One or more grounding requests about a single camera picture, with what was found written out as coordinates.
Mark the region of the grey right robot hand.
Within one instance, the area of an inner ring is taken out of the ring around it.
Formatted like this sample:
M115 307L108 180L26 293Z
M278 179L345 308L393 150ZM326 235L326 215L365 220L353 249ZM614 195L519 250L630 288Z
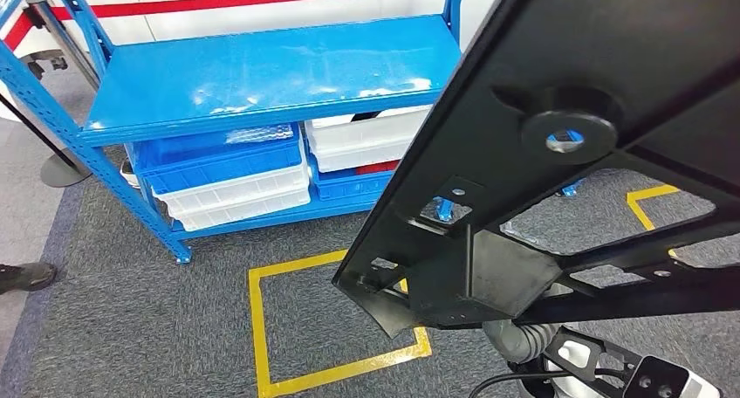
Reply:
M509 362L521 363L527 356L529 346L523 331L510 320L494 320L482 323L487 338L499 354Z

